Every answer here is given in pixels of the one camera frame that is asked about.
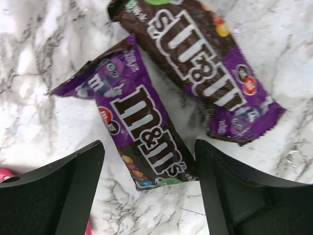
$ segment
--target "candy wrapper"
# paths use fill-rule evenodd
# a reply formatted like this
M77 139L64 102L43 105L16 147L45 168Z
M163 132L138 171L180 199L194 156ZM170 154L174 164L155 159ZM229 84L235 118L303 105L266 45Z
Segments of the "candy wrapper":
M8 169L0 168L0 183L8 180L15 175Z
M92 235L91 226L90 226L90 222L89 221L87 223L85 235Z
M108 12L177 86L208 105L209 136L243 144L285 112L256 79L225 21L199 1L113 0Z
M134 35L50 94L95 99L137 190L197 180L194 158L151 84Z

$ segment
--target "marble surface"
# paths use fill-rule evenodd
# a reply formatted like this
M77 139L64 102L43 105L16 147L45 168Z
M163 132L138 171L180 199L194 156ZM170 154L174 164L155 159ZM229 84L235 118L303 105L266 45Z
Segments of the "marble surface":
M265 88L288 109L244 147L209 140L201 109L145 59L179 134L206 139L267 173L313 183L313 3L204 0L228 21ZM95 235L208 235L198 182L135 190L93 101L44 94L127 33L104 0L0 1L0 166L19 173L101 140L106 158L91 217Z

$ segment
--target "black plastic object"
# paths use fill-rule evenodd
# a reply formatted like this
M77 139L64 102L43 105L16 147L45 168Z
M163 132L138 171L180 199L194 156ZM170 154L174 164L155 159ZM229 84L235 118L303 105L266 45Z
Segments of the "black plastic object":
M254 169L206 141L195 145L210 235L313 235L313 186Z
M105 151L100 141L0 184L0 235L84 235Z

